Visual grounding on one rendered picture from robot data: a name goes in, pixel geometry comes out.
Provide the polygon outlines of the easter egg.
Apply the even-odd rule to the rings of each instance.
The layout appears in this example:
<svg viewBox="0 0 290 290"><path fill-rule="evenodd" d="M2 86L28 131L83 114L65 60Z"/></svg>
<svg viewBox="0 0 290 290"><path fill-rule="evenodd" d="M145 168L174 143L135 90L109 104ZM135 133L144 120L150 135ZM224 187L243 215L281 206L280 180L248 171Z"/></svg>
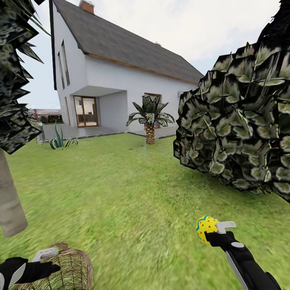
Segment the easter egg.
<svg viewBox="0 0 290 290"><path fill-rule="evenodd" d="M203 216L196 223L196 232L200 239L206 243L211 244L207 241L204 232L211 233L217 232L216 223L219 222L217 219L211 216Z"/></svg>

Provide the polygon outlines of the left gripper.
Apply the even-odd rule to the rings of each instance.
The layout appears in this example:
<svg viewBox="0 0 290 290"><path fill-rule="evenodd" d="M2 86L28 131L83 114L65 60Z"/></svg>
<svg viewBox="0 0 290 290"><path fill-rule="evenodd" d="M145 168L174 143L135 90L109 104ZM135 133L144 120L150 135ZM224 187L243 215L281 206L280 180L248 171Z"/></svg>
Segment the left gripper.
<svg viewBox="0 0 290 290"><path fill-rule="evenodd" d="M51 260L47 261L45 263L37 263L32 262L34 265L33 273L29 277L27 281L24 282L30 283L30 282L37 282L46 278L49 278L52 273L58 273L61 271L61 267L57 265L57 263L53 263Z"/></svg>

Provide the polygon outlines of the wicker basket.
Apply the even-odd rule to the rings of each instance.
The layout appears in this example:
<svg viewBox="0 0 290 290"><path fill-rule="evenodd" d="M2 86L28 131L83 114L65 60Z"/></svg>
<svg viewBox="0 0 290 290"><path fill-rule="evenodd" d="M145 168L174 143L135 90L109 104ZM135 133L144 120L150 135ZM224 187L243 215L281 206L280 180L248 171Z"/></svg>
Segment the wicker basket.
<svg viewBox="0 0 290 290"><path fill-rule="evenodd" d="M92 290L92 279L93 279L93 265L92 265L92 261L89 257L89 255L83 251L83 250L79 250L76 248L69 248L68 243L67 242L58 242L55 241L53 242L49 248L53 248L54 246L57 246L59 248L61 248L62 250L58 252L58 255L55 256L55 261L57 261L57 265L59 265L61 268L66 267L66 263L62 264L61 263L61 257L64 255L67 255L67 257L69 258L69 269L64 268L62 269L62 272L64 272L64 276L67 277L69 274L71 274L71 279L72 279L72 285L77 285L75 283L76 280L76 275L80 277L80 279L78 280L78 284L83 286L85 288L85 290ZM79 257L78 257L79 256ZM77 259L77 260L73 260L73 259ZM51 260L52 257L49 258L44 258L43 263ZM83 265L83 263L85 263L86 265ZM52 283L50 278L46 278L43 281L47 281L49 290L53 290L52 287ZM60 288L64 289L68 286L68 283L65 282L63 283ZM34 283L30 282L30 283L21 283L21 284L15 284L15 286L11 289L11 290L36 290Z"/></svg>

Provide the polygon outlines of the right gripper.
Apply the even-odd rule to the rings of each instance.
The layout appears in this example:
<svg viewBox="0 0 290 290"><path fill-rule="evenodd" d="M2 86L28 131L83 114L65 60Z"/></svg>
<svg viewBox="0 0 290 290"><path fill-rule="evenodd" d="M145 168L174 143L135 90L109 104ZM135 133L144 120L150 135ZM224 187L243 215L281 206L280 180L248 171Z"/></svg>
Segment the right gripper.
<svg viewBox="0 0 290 290"><path fill-rule="evenodd" d="M211 233L204 232L204 234L207 241L211 243L212 247L220 246L222 248L222 242L226 238L235 240L234 234L231 231L227 231L226 234L219 234L217 232Z"/></svg>

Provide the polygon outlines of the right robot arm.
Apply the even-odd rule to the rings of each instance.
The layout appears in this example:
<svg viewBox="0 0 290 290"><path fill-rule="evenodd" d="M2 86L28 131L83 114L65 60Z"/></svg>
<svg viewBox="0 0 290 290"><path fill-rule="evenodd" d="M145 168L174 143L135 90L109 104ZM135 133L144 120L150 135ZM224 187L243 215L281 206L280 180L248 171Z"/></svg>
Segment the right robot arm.
<svg viewBox="0 0 290 290"><path fill-rule="evenodd" d="M235 240L233 232L225 231L225 228L235 227L233 221L217 222L217 232L204 234L212 247L220 246L226 252L228 262L244 290L282 290L276 279L255 262L249 249Z"/></svg>

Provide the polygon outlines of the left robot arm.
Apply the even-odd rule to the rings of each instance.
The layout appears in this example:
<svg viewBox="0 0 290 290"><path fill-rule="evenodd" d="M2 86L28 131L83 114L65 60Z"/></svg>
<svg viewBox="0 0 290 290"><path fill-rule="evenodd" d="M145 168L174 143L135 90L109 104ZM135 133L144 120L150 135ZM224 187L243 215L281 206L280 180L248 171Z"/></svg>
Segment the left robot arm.
<svg viewBox="0 0 290 290"><path fill-rule="evenodd" d="M0 264L0 290L9 290L16 283L37 282L49 278L52 273L61 271L61 267L51 260L43 263L44 258L58 255L58 248L40 250L32 263L22 257L11 257Z"/></svg>

